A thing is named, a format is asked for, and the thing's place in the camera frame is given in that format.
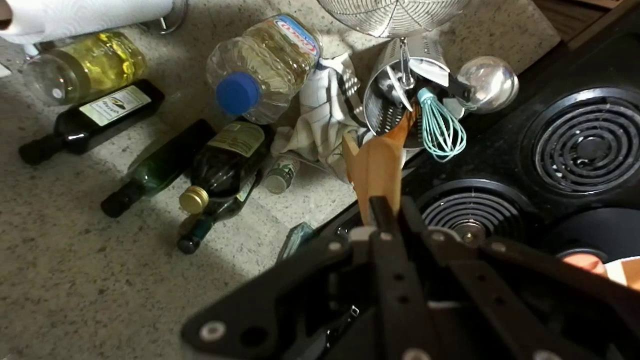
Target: metal lid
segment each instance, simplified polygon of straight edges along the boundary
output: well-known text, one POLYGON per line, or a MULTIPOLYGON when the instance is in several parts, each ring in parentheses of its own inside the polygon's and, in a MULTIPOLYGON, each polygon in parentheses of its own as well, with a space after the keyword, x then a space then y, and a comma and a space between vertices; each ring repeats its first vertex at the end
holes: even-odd
POLYGON ((180 195, 180 207, 188 213, 201 213, 208 206, 208 194, 199 186, 188 186, 180 195))

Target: yellow bottle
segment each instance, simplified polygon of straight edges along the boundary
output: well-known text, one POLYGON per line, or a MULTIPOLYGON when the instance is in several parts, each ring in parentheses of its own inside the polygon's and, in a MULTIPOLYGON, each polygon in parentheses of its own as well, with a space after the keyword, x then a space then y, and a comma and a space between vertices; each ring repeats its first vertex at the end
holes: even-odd
POLYGON ((143 54, 119 32, 77 37, 32 60, 28 83, 53 103, 77 103, 145 73, 143 54))

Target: whisk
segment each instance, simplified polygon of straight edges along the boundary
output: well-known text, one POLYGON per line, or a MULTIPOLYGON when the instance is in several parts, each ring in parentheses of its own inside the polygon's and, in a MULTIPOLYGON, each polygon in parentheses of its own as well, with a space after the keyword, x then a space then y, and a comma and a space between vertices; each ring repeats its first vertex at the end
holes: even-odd
POLYGON ((457 118, 426 88, 418 92, 422 108, 422 143, 437 161, 447 161, 465 148, 457 118))

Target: wine bottle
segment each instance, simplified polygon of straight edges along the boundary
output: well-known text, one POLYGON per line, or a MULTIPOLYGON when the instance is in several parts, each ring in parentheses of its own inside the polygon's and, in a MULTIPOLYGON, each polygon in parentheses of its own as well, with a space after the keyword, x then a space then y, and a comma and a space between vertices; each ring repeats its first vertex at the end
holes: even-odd
POLYGON ((216 222, 235 215, 248 197, 251 195, 255 184, 259 181, 259 171, 251 173, 243 181, 242 190, 229 199, 212 199, 201 213, 191 213, 180 224, 178 249, 182 254, 193 254, 216 222))
POLYGON ((138 79, 108 96, 74 106, 55 118, 49 135, 19 146, 19 158, 25 164, 40 164, 59 149, 84 154, 151 116, 162 100, 163 94, 153 83, 138 79))
POLYGON ((210 202, 232 199, 266 159, 272 131, 251 121, 224 126, 195 156, 191 186, 180 195, 188 213, 201 213, 210 202))
POLYGON ((118 217, 142 195, 162 191, 193 164, 195 154, 212 135, 213 129, 205 119, 197 119, 182 129, 138 161, 127 175, 130 180, 99 204, 102 211, 110 217, 118 217))

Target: countertop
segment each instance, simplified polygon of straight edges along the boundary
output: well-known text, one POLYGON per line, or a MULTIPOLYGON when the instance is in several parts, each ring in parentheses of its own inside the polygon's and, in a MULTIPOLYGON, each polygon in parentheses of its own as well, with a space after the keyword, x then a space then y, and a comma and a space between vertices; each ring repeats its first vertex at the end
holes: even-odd
MULTIPOLYGON (((195 118, 226 121, 210 101, 205 54, 279 10, 317 33, 324 55, 361 54, 384 42, 339 25, 315 2, 191 0, 183 25, 170 36, 125 30, 147 54, 149 79, 168 96, 157 116, 81 158, 59 154, 37 167, 21 164, 16 149, 47 134, 61 108, 46 108, 25 92, 19 47, 0 42, 0 64, 12 72, 0 77, 1 360, 178 358, 185 316, 266 270, 290 226, 317 226, 353 199, 349 186, 302 167, 282 195, 258 188, 242 213, 216 224, 193 255, 174 247, 183 217, 176 197, 185 180, 119 219, 97 209, 149 141, 195 118)), ((529 0, 477 2, 439 37, 451 69, 479 54, 524 69, 557 42, 529 0)))

